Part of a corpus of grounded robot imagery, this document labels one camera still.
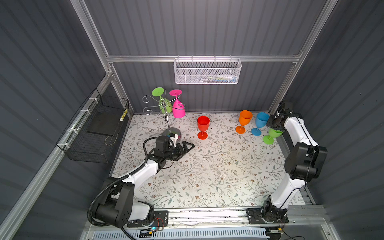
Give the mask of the red plastic wine glass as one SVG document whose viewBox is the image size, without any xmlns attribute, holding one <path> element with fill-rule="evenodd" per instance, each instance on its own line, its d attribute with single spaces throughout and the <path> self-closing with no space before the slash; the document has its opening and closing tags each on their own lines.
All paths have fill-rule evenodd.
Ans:
<svg viewBox="0 0 384 240">
<path fill-rule="evenodd" d="M 207 130 L 210 125 L 210 119 L 207 116 L 201 116 L 197 119 L 198 129 L 200 130 L 198 133 L 198 138 L 200 140 L 205 140 L 208 138 Z"/>
</svg>

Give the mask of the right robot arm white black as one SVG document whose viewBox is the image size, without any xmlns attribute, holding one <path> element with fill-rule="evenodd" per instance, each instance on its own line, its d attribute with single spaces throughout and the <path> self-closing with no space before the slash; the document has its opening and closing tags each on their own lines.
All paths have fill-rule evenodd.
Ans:
<svg viewBox="0 0 384 240">
<path fill-rule="evenodd" d="M 260 209 L 246 209 L 250 224 L 286 224 L 289 203 L 297 192 L 312 179 L 319 177 L 328 150 L 320 146 L 305 126 L 301 114 L 293 110 L 291 102 L 281 101 L 274 115 L 267 122 L 269 135 L 266 144 L 288 132 L 294 145 L 285 160 L 285 176 L 277 190 L 269 195 Z"/>
</svg>

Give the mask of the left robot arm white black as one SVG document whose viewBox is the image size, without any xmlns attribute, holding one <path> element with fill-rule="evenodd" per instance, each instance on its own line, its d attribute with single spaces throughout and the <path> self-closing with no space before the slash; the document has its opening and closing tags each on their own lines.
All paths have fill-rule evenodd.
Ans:
<svg viewBox="0 0 384 240">
<path fill-rule="evenodd" d="M 174 138 L 158 136 L 144 140 L 143 163 L 118 178 L 108 177 L 105 180 L 101 191 L 87 210 L 87 219 L 91 225 L 122 229 L 131 222 L 142 222 L 145 225 L 153 223 L 155 207 L 143 201 L 136 201 L 135 191 L 160 172 L 168 161 L 177 162 L 195 148 L 193 143 L 176 143 Z"/>
</svg>

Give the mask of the pink plastic wine glass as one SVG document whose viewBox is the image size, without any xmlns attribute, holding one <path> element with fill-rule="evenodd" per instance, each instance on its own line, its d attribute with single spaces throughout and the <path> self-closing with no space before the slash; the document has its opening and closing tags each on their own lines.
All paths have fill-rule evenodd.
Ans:
<svg viewBox="0 0 384 240">
<path fill-rule="evenodd" d="M 175 97 L 173 101 L 173 115 L 176 119 L 181 119 L 186 115 L 185 105 L 181 103 L 179 97 L 182 95 L 182 90 L 175 89 L 170 91 L 170 95 Z"/>
</svg>

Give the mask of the blue plastic wine glass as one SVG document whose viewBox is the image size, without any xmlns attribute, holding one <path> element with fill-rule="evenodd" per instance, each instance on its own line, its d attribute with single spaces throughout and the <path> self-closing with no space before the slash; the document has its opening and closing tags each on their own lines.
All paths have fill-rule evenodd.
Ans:
<svg viewBox="0 0 384 240">
<path fill-rule="evenodd" d="M 255 119 L 256 127 L 251 130 L 254 136 L 260 136 L 262 134 L 261 128 L 265 127 L 270 115 L 267 113 L 258 113 Z"/>
</svg>

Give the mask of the orange plastic wine glass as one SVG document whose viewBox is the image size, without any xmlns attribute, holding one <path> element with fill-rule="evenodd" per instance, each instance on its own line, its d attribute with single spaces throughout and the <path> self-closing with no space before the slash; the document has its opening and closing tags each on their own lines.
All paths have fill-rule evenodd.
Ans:
<svg viewBox="0 0 384 240">
<path fill-rule="evenodd" d="M 238 134 L 244 134 L 246 132 L 245 126 L 250 123 L 253 118 L 253 113 L 247 110 L 241 111 L 239 116 L 240 125 L 236 127 Z"/>
</svg>

